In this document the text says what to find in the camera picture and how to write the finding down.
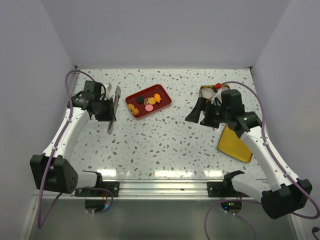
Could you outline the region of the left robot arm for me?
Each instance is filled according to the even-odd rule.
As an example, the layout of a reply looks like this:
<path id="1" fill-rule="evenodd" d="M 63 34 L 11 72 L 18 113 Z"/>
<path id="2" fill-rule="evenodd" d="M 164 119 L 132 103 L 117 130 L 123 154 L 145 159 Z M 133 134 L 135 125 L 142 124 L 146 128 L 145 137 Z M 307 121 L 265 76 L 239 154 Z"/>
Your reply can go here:
<path id="1" fill-rule="evenodd" d="M 107 122 L 111 134 L 116 119 L 121 89 L 117 87 L 114 97 L 111 86 L 86 81 L 84 89 L 70 97 L 63 121 L 47 148 L 30 159 L 30 167 L 38 190 L 71 194 L 86 189 L 92 196 L 103 193 L 102 175 L 96 171 L 77 171 L 69 162 L 78 137 L 91 118 Z"/>

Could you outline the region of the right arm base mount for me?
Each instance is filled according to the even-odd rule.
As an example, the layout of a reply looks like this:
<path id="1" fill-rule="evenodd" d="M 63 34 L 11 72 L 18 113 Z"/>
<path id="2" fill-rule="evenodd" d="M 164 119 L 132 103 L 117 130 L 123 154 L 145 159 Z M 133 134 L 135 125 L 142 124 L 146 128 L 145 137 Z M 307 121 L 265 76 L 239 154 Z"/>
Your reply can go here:
<path id="1" fill-rule="evenodd" d="M 248 195 L 236 191 L 232 186 L 232 179 L 235 176 L 244 174 L 241 170 L 236 170 L 226 174 L 222 181 L 208 181 L 207 194 L 209 198 L 231 198 L 231 197 L 249 197 Z"/>

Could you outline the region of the pink round cookie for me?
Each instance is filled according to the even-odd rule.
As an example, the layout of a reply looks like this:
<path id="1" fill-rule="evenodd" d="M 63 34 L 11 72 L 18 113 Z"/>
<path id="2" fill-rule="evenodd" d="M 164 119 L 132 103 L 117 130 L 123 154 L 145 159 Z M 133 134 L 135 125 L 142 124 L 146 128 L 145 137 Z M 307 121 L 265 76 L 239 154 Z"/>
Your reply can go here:
<path id="1" fill-rule="evenodd" d="M 151 104 L 147 104 L 147 105 L 145 106 L 145 110 L 146 110 L 147 112 L 151 112 L 153 109 L 154 109 L 154 107 L 153 107 L 153 105 L 151 105 Z"/>

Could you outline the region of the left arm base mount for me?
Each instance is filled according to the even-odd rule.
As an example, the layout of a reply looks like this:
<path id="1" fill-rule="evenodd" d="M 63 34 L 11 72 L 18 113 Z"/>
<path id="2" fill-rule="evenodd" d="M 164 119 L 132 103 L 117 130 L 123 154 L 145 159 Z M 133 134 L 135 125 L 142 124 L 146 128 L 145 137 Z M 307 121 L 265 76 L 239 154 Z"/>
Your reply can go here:
<path id="1" fill-rule="evenodd" d="M 99 186 L 93 188 L 77 189 L 74 193 L 76 197 L 97 198 L 97 197 L 113 197 L 119 195 L 119 181 L 103 181 Z"/>

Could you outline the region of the gold cookie tin box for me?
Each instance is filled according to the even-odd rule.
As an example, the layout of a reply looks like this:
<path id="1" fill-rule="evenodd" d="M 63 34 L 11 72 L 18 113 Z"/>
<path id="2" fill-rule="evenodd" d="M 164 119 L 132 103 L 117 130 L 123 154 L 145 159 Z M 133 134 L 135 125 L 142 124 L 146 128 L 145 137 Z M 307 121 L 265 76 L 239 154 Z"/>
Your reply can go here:
<path id="1" fill-rule="evenodd" d="M 202 85 L 199 90 L 200 110 L 204 112 L 208 103 L 220 106 L 222 104 L 221 93 L 229 89 L 228 84 Z"/>

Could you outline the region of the round tan biscuit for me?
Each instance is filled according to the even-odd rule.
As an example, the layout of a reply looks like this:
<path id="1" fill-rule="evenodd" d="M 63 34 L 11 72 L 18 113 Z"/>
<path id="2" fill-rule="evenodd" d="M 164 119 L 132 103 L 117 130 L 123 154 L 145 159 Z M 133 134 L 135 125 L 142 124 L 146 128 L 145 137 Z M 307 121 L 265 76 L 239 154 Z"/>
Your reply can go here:
<path id="1" fill-rule="evenodd" d="M 155 98 L 154 97 L 150 97 L 148 98 L 148 104 L 150 105 L 155 105 L 157 102 L 155 101 Z"/>

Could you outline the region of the orange fish cookie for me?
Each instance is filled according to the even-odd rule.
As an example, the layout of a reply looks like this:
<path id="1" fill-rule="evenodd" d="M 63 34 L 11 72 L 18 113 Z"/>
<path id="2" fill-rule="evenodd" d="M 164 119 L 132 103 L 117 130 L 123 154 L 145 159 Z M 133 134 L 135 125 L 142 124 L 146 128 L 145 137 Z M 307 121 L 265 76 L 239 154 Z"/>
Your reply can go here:
<path id="1" fill-rule="evenodd" d="M 154 99 L 155 99 L 155 101 L 156 101 L 157 103 L 160 103 L 160 101 L 162 100 L 162 99 L 161 99 L 161 96 L 160 96 L 158 93 L 155 93 L 155 94 L 154 94 Z"/>

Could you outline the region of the black round cookie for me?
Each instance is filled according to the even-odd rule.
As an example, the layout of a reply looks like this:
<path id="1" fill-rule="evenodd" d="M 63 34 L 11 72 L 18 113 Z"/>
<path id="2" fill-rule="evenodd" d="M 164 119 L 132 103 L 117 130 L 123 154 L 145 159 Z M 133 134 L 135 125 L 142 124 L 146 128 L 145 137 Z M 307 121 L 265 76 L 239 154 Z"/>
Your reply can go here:
<path id="1" fill-rule="evenodd" d="M 138 96 L 137 98 L 136 98 L 136 102 L 138 103 L 138 104 L 142 104 L 142 103 L 144 103 L 144 97 L 143 96 Z"/>

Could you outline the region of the metal serving tongs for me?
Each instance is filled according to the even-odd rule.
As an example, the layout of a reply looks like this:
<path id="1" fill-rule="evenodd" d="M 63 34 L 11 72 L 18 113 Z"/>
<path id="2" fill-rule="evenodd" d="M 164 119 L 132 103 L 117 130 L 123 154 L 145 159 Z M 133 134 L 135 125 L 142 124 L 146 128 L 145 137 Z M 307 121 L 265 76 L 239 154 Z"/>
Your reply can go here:
<path id="1" fill-rule="evenodd" d="M 115 94 L 114 94 L 114 100 L 113 100 L 113 113 L 114 115 L 116 115 L 116 112 L 117 112 L 117 108 L 119 106 L 119 100 L 120 100 L 120 97 L 121 97 L 121 88 L 120 86 L 118 85 L 115 89 Z M 114 122 L 116 120 L 111 120 L 109 121 L 108 123 L 108 127 L 106 129 L 106 132 L 111 135 L 113 133 L 113 127 L 114 127 Z"/>

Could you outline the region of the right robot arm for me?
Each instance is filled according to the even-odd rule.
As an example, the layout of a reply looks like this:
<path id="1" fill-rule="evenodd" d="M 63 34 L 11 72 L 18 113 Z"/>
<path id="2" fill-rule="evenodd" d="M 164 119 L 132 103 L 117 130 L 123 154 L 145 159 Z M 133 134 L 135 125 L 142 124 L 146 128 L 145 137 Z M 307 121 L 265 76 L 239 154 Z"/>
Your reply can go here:
<path id="1" fill-rule="evenodd" d="M 254 111 L 246 111 L 242 95 L 236 89 L 223 90 L 211 101 L 197 99 L 187 122 L 218 128 L 226 124 L 252 152 L 264 172 L 267 183 L 247 179 L 241 170 L 226 174 L 221 191 L 227 196 L 243 193 L 258 201 L 271 219 L 278 219 L 302 209 L 312 191 L 308 179 L 300 179 L 279 155 L 270 140 L 263 136 L 262 121 Z"/>

